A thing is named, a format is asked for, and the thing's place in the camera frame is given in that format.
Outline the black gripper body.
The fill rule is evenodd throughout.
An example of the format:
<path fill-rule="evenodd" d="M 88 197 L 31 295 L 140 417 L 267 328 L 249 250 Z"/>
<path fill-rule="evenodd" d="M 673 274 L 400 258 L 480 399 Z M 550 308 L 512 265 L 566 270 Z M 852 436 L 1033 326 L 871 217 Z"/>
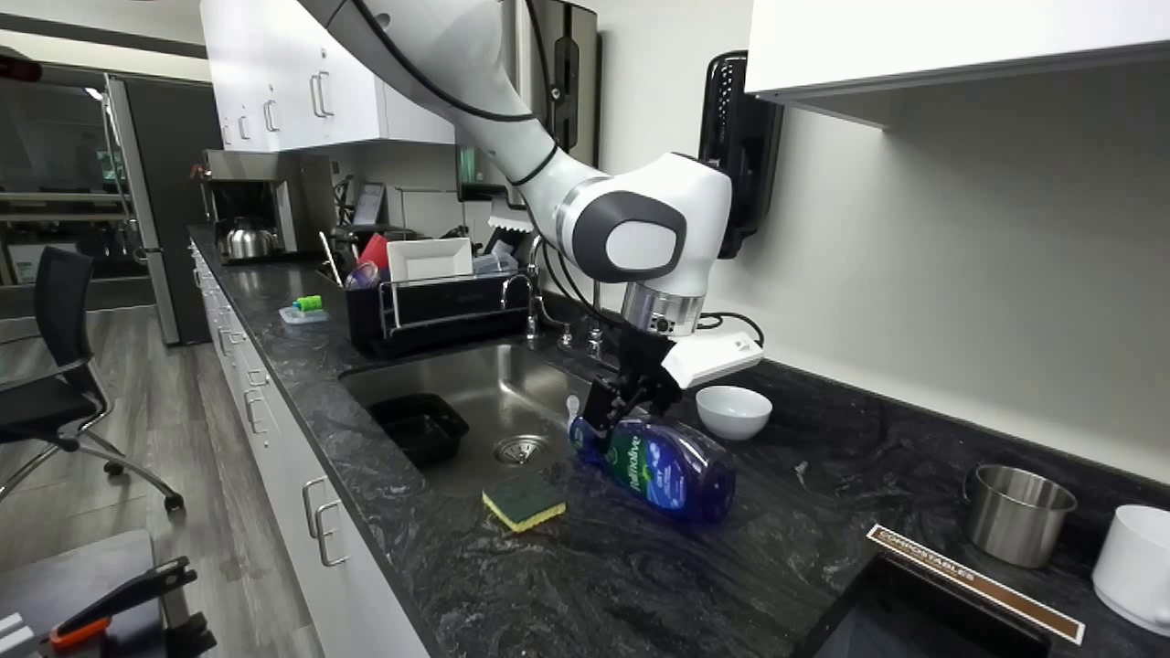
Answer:
<path fill-rule="evenodd" d="M 666 373 L 666 353 L 673 352 L 671 335 L 611 326 L 606 347 L 620 369 L 589 385 L 583 417 L 593 429 L 611 429 L 637 406 L 662 413 L 684 396 L 684 387 Z"/>

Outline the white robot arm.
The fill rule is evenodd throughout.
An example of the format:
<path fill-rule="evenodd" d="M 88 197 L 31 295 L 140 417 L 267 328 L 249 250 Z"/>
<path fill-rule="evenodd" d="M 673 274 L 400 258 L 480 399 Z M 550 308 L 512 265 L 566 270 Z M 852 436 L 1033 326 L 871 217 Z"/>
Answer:
<path fill-rule="evenodd" d="M 625 287 L 623 323 L 654 345 L 679 390 L 753 362 L 739 335 L 699 335 L 731 219 L 731 179 L 662 152 L 631 173 L 577 161 L 504 64 L 500 0 L 299 0 L 372 78 L 452 120 L 527 202 L 531 222 L 584 278 Z"/>

